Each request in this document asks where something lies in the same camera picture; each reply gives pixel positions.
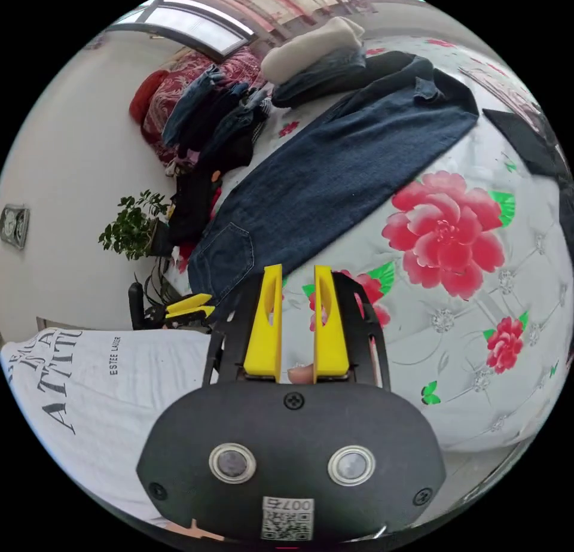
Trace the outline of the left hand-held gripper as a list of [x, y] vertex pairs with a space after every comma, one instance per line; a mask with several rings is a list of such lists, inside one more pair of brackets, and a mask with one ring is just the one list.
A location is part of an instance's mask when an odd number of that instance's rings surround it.
[[168, 328], [210, 333], [209, 317], [215, 310], [209, 305], [211, 298], [209, 294], [199, 293], [166, 307], [149, 307], [144, 312], [144, 330]]

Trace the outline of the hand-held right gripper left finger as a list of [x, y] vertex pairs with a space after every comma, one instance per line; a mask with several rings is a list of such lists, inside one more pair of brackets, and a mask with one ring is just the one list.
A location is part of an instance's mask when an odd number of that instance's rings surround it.
[[243, 362], [246, 375], [279, 380], [282, 368], [282, 265], [267, 266], [256, 300], [251, 335]]

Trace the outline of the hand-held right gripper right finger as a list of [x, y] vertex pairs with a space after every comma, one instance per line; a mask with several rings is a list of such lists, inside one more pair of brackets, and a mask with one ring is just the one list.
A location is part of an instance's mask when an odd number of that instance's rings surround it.
[[327, 266], [315, 267], [313, 378], [342, 379], [350, 368], [334, 277]]

